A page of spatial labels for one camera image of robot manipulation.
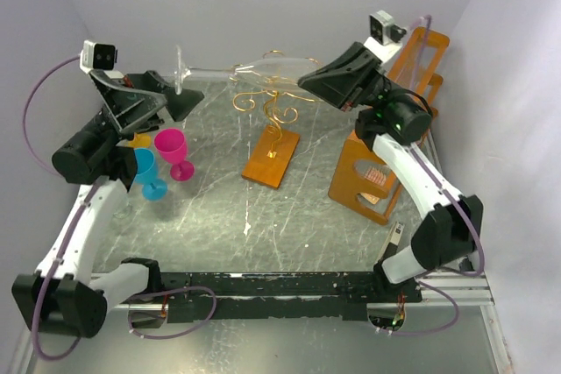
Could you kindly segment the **clear wine glass front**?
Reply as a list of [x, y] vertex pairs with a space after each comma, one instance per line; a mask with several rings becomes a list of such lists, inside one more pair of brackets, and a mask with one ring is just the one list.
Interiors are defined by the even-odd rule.
[[121, 205], [113, 214], [113, 216], [117, 219], [124, 219], [131, 213], [131, 205], [124, 204]]

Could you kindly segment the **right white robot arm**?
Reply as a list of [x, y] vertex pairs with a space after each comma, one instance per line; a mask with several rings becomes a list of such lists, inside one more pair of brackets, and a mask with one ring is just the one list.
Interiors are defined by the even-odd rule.
[[481, 200], [463, 195], [423, 155], [417, 143], [430, 127], [430, 106], [384, 74], [384, 65], [401, 48], [400, 42], [382, 45], [374, 38], [355, 42], [297, 82], [337, 109], [361, 108], [356, 136], [396, 175], [422, 218], [409, 245], [373, 268], [373, 295], [385, 302], [401, 293], [403, 282], [473, 252], [479, 255], [479, 265], [485, 264], [479, 238]]

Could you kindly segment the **pink plastic wine glass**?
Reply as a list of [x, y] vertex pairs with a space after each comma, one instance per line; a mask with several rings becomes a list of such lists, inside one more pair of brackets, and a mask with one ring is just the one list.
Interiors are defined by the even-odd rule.
[[168, 128], [154, 138], [154, 147], [159, 155], [171, 165], [170, 176], [176, 181], [187, 181], [195, 172], [194, 165], [187, 160], [188, 143], [182, 131]]

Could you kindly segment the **yellow plastic wine glass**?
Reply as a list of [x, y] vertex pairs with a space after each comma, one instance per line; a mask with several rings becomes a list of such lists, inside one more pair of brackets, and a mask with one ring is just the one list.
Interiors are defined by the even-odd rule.
[[127, 142], [127, 146], [133, 149], [146, 148], [148, 149], [152, 144], [152, 137], [147, 133], [137, 133], [133, 134], [132, 140]]

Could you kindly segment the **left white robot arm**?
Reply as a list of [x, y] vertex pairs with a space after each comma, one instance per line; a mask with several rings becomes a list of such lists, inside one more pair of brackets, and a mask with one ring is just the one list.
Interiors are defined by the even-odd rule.
[[158, 300], [160, 267], [150, 258], [127, 258], [116, 270], [92, 279], [93, 261], [111, 216], [142, 173], [138, 151], [121, 144], [136, 132], [155, 131], [166, 109], [184, 120], [203, 100], [200, 90], [175, 87], [155, 71], [120, 74], [91, 69], [87, 76], [102, 108], [52, 156], [56, 172], [79, 187], [75, 203], [52, 248], [32, 274], [19, 274], [11, 288], [33, 336], [40, 333], [91, 338], [107, 313], [131, 297]]

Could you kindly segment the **clear wine glass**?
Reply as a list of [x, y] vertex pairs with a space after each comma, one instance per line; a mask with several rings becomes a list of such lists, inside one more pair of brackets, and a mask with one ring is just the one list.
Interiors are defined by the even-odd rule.
[[283, 53], [271, 51], [258, 60], [226, 69], [188, 67], [182, 58], [180, 46], [176, 47], [176, 65], [174, 90], [177, 95], [182, 92], [187, 81], [194, 80], [240, 81], [260, 90], [295, 94], [302, 92], [298, 80], [322, 66], [315, 59], [287, 57]]
[[124, 219], [131, 213], [131, 205], [124, 204], [121, 205], [113, 214], [113, 216], [117, 219]]

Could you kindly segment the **clear wine glass back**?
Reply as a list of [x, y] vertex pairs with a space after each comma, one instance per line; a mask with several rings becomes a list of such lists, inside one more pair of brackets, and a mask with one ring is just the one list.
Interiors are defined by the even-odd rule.
[[188, 67], [182, 58], [180, 46], [176, 47], [176, 65], [174, 90], [177, 95], [182, 92], [187, 81], [194, 80], [240, 81], [260, 90], [295, 94], [302, 92], [298, 80], [322, 66], [315, 59], [287, 57], [283, 53], [271, 51], [258, 60], [226, 69]]

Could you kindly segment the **blue plastic wine glass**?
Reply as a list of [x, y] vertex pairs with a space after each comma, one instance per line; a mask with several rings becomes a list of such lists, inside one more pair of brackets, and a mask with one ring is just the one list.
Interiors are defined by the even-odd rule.
[[159, 176], [155, 155], [146, 148], [134, 150], [137, 173], [134, 182], [139, 184], [142, 195], [148, 201], [159, 201], [167, 194], [167, 183]]

